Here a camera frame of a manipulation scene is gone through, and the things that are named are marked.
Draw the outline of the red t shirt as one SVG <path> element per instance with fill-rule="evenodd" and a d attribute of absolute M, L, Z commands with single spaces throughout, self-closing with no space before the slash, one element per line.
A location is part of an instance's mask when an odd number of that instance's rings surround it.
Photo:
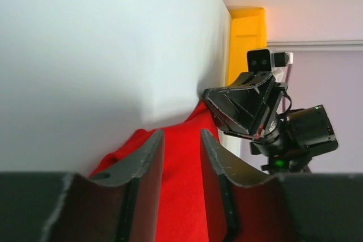
<path fill-rule="evenodd" d="M 218 137 L 203 101 L 176 125 L 163 127 L 164 163 L 155 241 L 208 241 L 200 159 L 200 132 Z"/>

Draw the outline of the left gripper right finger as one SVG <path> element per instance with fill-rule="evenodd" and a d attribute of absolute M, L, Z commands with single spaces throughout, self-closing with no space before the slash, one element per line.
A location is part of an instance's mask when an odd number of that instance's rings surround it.
<path fill-rule="evenodd" d="M 210 131 L 200 139 L 210 241 L 362 240 L 362 174 L 268 175 Z"/>

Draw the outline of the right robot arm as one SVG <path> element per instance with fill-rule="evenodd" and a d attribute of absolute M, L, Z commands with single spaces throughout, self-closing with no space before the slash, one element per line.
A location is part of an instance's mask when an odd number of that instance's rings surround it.
<path fill-rule="evenodd" d="M 287 108 L 288 86 L 272 72 L 244 72 L 226 87 L 207 88 L 201 97 L 216 127 L 224 134 L 250 142 L 252 155 L 264 155 L 261 167 L 270 174 L 303 172 L 312 158 L 334 151 L 338 142 L 324 106 Z"/>

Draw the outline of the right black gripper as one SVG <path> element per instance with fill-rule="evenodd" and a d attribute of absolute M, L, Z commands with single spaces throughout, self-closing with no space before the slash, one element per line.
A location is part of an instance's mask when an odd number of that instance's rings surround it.
<path fill-rule="evenodd" d="M 287 88 L 270 71 L 243 72 L 227 87 L 205 89 L 202 99 L 225 135 L 249 140 L 253 155 L 279 157 L 292 145 L 288 110 L 277 112 L 283 98 L 291 101 Z"/>

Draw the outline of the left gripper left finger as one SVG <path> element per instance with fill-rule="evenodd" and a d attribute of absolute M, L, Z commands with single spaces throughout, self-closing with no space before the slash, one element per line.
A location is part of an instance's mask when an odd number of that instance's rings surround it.
<path fill-rule="evenodd" d="M 164 132 L 86 178 L 75 172 L 2 172 L 2 241 L 154 241 Z"/>

